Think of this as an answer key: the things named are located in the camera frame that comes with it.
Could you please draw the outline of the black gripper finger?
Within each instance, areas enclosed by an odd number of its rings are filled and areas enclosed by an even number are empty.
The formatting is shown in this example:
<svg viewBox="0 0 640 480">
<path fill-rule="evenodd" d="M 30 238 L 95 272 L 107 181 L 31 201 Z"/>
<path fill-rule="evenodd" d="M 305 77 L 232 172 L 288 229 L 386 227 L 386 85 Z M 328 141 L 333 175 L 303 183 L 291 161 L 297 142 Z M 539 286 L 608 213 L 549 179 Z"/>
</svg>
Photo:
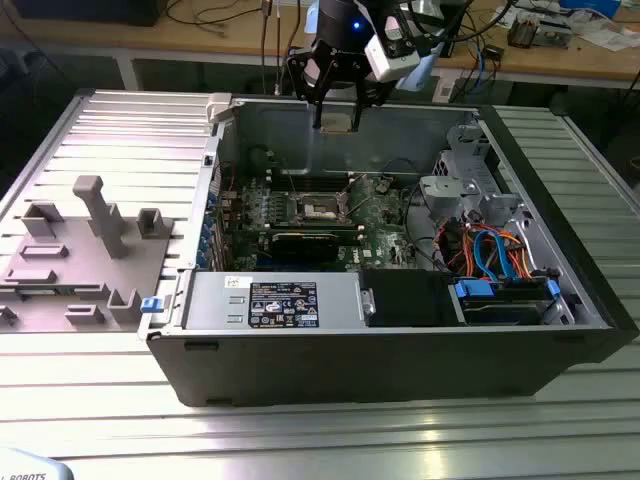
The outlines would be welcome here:
<svg viewBox="0 0 640 480">
<path fill-rule="evenodd" d="M 287 58 L 286 65 L 297 99 L 314 107 L 312 128 L 320 129 L 326 97 L 326 49 L 300 50 Z"/>
<path fill-rule="evenodd" d="M 356 103 L 351 115 L 351 131 L 357 132 L 363 111 L 372 106 L 383 105 L 394 89 L 396 81 L 382 82 L 377 80 L 363 52 L 350 52 L 350 55 L 353 60 L 350 73 L 356 88 Z"/>
</svg>

